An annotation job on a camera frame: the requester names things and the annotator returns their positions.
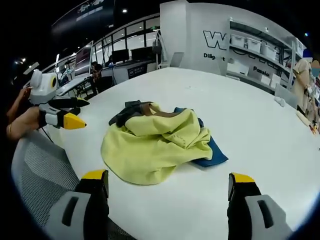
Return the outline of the person's left hand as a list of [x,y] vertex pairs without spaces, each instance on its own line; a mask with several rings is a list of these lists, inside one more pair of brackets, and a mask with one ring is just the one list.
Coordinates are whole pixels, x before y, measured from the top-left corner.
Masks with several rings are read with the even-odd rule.
[[13,141],[19,140],[25,134],[39,128],[40,110],[37,106],[28,108],[23,114],[17,116],[20,104],[30,95],[31,88],[22,88],[6,113],[8,125],[6,127],[6,136]]

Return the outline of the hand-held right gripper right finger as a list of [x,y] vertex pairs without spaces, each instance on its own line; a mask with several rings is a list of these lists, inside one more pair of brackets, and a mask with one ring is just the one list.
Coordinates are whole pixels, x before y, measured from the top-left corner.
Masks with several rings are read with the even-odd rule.
[[286,240],[293,232],[285,211],[253,178],[236,172],[228,177],[227,218],[229,240]]

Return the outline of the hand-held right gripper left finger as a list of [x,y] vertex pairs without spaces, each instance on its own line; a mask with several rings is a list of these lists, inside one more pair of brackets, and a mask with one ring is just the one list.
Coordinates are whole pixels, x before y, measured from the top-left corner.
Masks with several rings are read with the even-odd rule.
[[66,192],[51,208],[52,240],[108,238],[108,171],[86,173],[75,190]]

